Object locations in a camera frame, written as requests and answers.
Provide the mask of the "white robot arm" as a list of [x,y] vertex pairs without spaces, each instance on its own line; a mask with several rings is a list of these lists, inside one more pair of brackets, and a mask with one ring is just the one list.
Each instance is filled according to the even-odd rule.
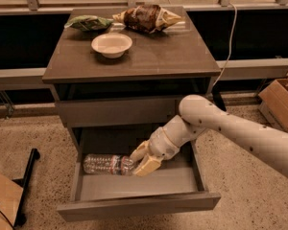
[[288,133],[255,123],[221,110],[199,95],[184,97],[179,114],[154,131],[131,155],[138,166],[137,176],[156,171],[172,159],[180,148],[212,129],[227,137],[271,168],[288,178]]

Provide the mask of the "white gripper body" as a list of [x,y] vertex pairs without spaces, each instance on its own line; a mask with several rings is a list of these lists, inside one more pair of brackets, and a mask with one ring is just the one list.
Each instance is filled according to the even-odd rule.
[[180,147],[176,143],[177,136],[172,128],[161,126],[156,129],[149,139],[149,149],[152,155],[163,160],[172,159]]

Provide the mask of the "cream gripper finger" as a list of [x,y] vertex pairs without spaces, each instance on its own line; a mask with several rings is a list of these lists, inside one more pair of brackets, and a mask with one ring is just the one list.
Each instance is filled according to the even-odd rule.
[[161,166],[162,160],[162,157],[146,154],[133,174],[140,177],[146,176],[156,171]]
[[143,141],[131,154],[130,159],[133,162],[140,161],[149,152],[149,142]]

